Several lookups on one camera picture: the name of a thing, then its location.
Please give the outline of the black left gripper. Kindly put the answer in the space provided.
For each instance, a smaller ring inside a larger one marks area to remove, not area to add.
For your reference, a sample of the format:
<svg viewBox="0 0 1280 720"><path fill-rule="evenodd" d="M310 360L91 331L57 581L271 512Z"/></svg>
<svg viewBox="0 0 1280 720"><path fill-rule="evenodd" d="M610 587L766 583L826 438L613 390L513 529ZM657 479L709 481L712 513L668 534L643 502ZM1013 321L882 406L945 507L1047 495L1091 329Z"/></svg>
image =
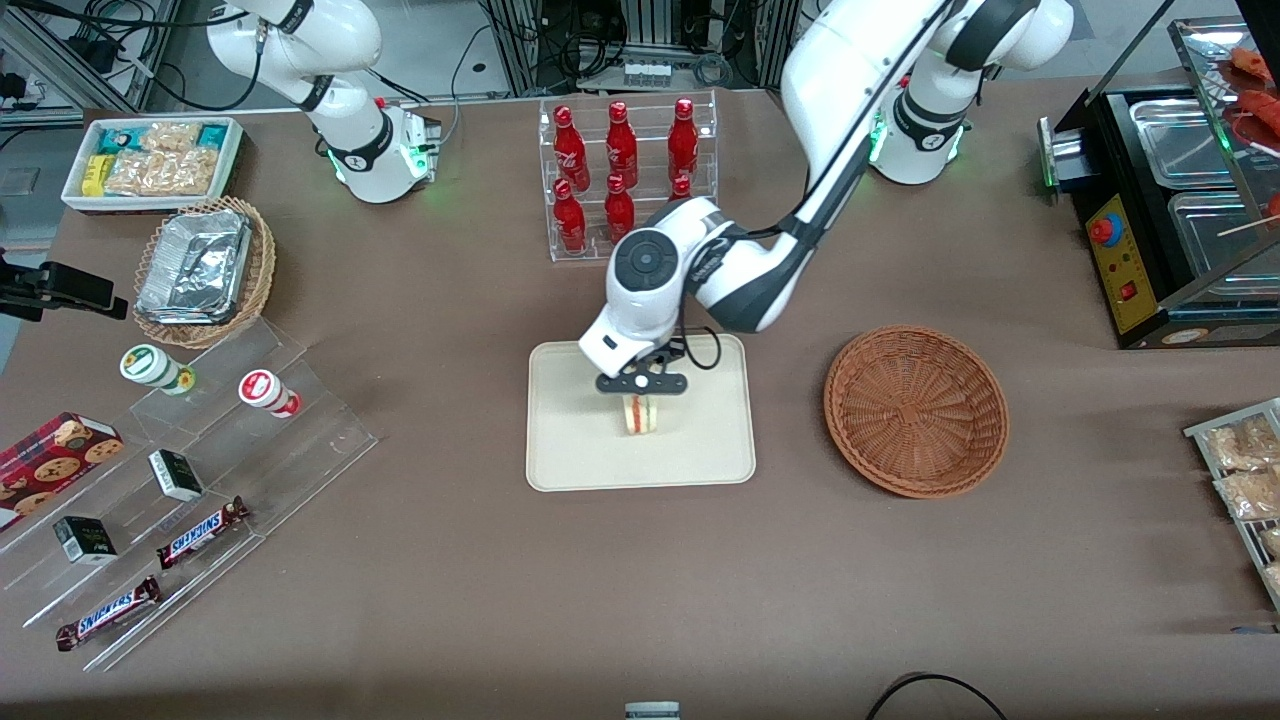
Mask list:
<svg viewBox="0 0 1280 720"><path fill-rule="evenodd" d="M673 397L689 388L685 374L672 372L671 365L687 356L685 340L671 340L653 352L626 365L616 377L600 374L596 377L596 392L602 395L621 395L623 414L628 414L628 395L660 397L660 411L671 413Z"/></svg>

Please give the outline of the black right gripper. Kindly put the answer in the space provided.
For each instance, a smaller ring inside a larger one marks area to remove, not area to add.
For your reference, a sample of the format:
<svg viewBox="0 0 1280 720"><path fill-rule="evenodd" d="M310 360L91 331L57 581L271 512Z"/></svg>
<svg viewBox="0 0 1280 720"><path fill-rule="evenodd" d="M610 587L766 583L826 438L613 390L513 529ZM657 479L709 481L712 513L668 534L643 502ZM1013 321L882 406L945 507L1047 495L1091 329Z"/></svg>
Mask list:
<svg viewBox="0 0 1280 720"><path fill-rule="evenodd" d="M100 275L45 261L22 266L1 260L1 314L26 322L41 322L44 313L74 309L123 320L129 304L115 296L111 281Z"/></svg>

